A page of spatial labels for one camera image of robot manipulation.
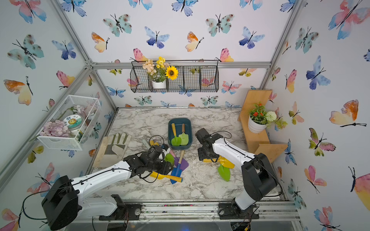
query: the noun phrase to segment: jar lid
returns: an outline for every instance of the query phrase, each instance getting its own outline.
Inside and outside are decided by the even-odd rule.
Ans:
[[[82,116],[78,114],[73,114],[70,116],[67,116],[64,120],[64,125],[68,127],[69,130],[72,129],[78,129],[82,126]]]

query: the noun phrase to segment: black wire basket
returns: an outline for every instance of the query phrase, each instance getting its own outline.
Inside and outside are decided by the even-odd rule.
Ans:
[[[179,71],[177,79],[166,79],[166,88],[153,89],[152,80],[143,69],[145,62],[131,62],[131,90],[136,92],[217,92],[218,61],[216,60],[167,60]]]

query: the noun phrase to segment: blue plastic tray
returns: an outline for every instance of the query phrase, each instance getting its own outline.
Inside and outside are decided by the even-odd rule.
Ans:
[[[174,136],[174,133],[172,131],[172,126],[171,124],[174,123],[175,124],[175,128],[176,128],[176,135],[179,136],[180,134],[182,134],[182,124],[184,123],[185,124],[185,134],[188,134],[189,135],[189,142],[188,142],[188,145],[184,145],[184,146],[172,146],[171,145],[171,140],[175,137]],[[171,119],[169,122],[168,122],[168,145],[170,146],[170,148],[172,150],[185,150],[185,149],[189,149],[190,146],[191,146],[191,143],[193,142],[193,135],[192,135],[192,131],[191,131],[191,122],[188,118],[175,118],[175,119]]]

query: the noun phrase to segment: white wire basket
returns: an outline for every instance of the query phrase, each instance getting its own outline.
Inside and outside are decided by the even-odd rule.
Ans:
[[[83,106],[84,112],[76,113],[70,110],[73,106]],[[87,141],[100,115],[100,102],[97,98],[68,95],[64,103],[53,113],[49,121],[63,121],[79,116],[83,120],[82,126],[74,131],[71,130],[69,137],[38,136],[38,140],[51,149],[82,150],[82,144]]]

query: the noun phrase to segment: yellow handle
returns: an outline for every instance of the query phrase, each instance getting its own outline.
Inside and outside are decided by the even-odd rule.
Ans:
[[[172,124],[171,124],[171,126],[172,126],[172,131],[174,132],[174,136],[176,137],[176,128],[175,128],[175,124],[174,124],[174,123],[172,123]]]

